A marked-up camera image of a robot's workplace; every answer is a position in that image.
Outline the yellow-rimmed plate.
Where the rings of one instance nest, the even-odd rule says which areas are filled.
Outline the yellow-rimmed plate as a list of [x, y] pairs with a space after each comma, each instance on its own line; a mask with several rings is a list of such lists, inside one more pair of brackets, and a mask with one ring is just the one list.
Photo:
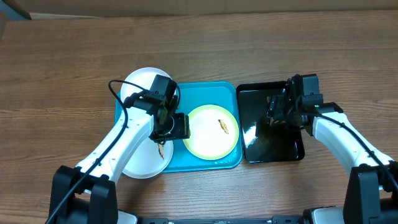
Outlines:
[[[237, 145], [238, 122], [227, 109], [217, 105], [203, 105], [192, 110], [188, 117], [190, 137], [183, 143], [194, 156], [209, 161], [221, 159]], [[228, 134], [222, 130], [219, 119], [227, 125]]]

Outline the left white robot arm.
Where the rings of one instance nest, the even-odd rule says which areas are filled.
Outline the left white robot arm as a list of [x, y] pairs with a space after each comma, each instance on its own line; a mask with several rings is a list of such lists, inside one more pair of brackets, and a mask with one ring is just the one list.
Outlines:
[[75, 168], [56, 171], [47, 223], [116, 223], [116, 182], [141, 143], [190, 136], [188, 116], [176, 113], [164, 96], [135, 93], [119, 104], [121, 118], [101, 144]]

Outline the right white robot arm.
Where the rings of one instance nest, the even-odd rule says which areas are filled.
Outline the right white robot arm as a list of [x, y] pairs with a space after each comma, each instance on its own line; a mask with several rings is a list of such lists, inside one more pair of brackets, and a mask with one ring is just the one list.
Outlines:
[[349, 174], [343, 206], [307, 209], [298, 223], [397, 223], [397, 161], [366, 140], [336, 103], [324, 101], [316, 74], [295, 75], [282, 93], [267, 97], [267, 119], [306, 130]]

